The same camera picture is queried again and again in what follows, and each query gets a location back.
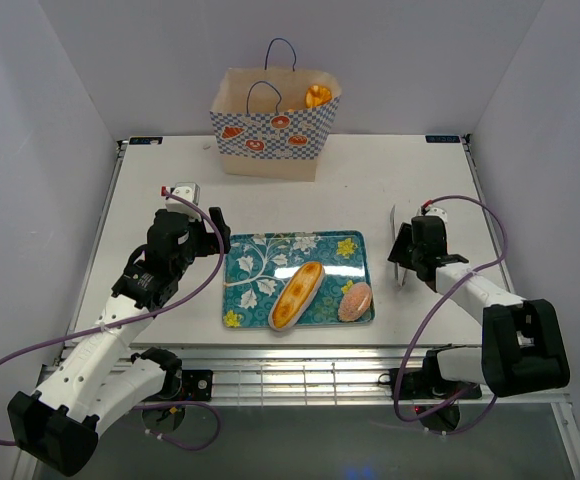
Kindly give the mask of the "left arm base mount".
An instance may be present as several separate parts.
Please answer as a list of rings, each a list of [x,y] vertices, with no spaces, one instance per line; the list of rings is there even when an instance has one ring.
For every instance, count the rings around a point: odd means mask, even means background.
[[[214,372],[207,369],[183,370],[178,400],[208,402],[212,399]]]

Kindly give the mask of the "metal tongs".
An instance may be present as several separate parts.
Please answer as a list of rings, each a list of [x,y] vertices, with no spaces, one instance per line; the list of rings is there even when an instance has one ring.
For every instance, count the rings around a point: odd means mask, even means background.
[[[393,244],[396,244],[396,240],[397,240],[399,231],[401,229],[401,225],[403,223],[409,223],[409,222],[410,222],[410,216],[407,215],[407,212],[404,211],[403,209],[401,209],[400,207],[398,207],[396,204],[394,204],[392,206],[391,211],[390,211],[390,224],[391,224],[391,229],[392,229],[392,242],[393,242]],[[394,262],[393,266],[394,266],[394,277],[395,277],[396,287],[398,289],[401,289],[406,283],[408,270],[403,268],[397,262]]]

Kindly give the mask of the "checkered paper bag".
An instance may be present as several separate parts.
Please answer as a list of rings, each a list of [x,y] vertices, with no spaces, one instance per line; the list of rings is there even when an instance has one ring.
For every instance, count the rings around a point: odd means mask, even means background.
[[[210,119],[225,173],[311,182],[330,135],[342,88],[331,74],[269,63],[257,68],[230,68],[210,108]],[[306,108],[304,96],[314,84],[327,86],[332,100]]]

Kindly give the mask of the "flat baguette bread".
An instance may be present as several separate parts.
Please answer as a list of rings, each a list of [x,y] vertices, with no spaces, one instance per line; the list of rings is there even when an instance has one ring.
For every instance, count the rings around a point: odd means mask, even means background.
[[[268,317],[269,326],[275,331],[293,327],[311,305],[324,278],[322,263],[311,261],[300,266],[275,301]]]

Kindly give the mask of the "pink sugared bun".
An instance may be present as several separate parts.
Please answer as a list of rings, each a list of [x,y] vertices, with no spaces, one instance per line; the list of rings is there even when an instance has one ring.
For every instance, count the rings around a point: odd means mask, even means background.
[[[339,304],[338,319],[344,323],[357,321],[370,308],[372,297],[372,289],[367,283],[350,285]]]

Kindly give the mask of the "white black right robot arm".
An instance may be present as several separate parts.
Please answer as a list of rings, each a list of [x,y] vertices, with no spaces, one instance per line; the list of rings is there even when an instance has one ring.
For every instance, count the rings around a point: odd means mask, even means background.
[[[500,288],[465,257],[449,253],[443,218],[425,214],[402,223],[388,260],[414,272],[442,302],[452,301],[481,327],[479,346],[427,351],[421,369],[406,374],[401,393],[449,397],[477,384],[509,397],[568,385],[570,368],[554,306]]]

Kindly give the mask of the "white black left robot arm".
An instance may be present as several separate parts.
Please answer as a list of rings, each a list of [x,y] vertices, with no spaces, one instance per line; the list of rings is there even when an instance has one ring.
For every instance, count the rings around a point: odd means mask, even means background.
[[[204,222],[211,221],[210,228]],[[93,456],[103,433],[142,401],[175,397],[182,387],[181,361],[151,347],[123,374],[109,374],[134,339],[178,290],[198,258],[224,256],[231,229],[220,208],[207,217],[174,204],[155,213],[144,244],[129,256],[94,330],[35,390],[18,392],[7,413],[14,442],[65,476],[77,474]]]

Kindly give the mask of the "teal floral tray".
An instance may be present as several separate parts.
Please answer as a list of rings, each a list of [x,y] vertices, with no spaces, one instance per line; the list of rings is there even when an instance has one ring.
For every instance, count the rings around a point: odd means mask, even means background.
[[[357,283],[371,283],[359,231],[252,233],[231,237],[226,256],[222,321],[228,328],[268,328],[269,313],[286,284],[307,262],[324,267],[321,287],[299,318],[301,327],[335,326],[341,300]]]

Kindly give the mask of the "aluminium frame rail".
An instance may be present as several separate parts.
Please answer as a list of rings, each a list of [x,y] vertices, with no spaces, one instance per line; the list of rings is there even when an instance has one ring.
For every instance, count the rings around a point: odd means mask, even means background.
[[[167,348],[189,370],[213,372],[211,403],[226,407],[392,403],[386,384],[403,348]]]

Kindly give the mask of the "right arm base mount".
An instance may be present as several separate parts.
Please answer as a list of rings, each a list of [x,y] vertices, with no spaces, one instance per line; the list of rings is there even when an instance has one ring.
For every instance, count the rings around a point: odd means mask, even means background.
[[[476,400],[482,397],[479,385],[444,379],[429,380],[422,370],[405,373],[399,392],[400,400],[445,400],[464,391],[461,399]]]

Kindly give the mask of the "twisted bread stick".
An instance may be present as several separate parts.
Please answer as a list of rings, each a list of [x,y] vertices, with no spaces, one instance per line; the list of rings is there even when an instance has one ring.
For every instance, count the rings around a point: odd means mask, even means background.
[[[324,85],[311,85],[304,96],[306,108],[316,108],[332,100],[331,90]]]

